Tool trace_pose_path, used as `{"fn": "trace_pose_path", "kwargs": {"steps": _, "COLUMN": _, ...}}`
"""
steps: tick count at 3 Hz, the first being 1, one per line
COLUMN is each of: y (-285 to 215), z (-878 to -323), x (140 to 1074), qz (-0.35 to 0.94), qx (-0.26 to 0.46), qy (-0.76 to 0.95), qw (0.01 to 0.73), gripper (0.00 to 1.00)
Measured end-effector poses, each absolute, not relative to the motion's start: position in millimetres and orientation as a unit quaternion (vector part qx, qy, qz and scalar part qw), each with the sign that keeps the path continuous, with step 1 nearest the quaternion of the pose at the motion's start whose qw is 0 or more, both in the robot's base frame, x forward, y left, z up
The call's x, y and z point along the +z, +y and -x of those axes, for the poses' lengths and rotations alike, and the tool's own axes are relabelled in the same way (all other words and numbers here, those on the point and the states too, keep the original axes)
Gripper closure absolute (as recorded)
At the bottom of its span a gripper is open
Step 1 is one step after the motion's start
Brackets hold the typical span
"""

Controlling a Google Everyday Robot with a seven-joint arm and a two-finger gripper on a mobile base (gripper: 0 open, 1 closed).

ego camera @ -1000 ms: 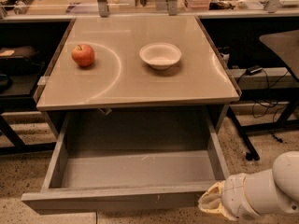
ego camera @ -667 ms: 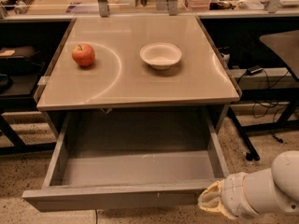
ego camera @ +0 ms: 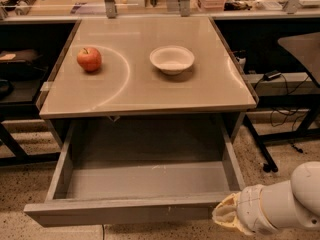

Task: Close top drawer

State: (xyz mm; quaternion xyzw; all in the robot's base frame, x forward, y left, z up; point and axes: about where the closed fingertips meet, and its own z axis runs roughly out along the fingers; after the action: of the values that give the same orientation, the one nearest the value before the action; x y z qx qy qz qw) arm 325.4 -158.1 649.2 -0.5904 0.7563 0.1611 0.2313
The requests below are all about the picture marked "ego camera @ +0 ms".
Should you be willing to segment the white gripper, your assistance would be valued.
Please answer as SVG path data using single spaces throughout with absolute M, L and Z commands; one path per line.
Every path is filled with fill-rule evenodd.
M 269 222 L 262 209 L 263 185 L 244 188 L 224 198 L 213 210 L 213 221 L 224 228 L 246 235 L 271 235 L 278 230 Z

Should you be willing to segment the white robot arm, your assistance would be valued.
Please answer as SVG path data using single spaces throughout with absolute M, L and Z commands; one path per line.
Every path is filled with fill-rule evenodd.
M 248 186 L 232 193 L 212 212 L 213 221 L 246 235 L 283 229 L 320 229 L 320 162 L 299 165 L 287 181 Z

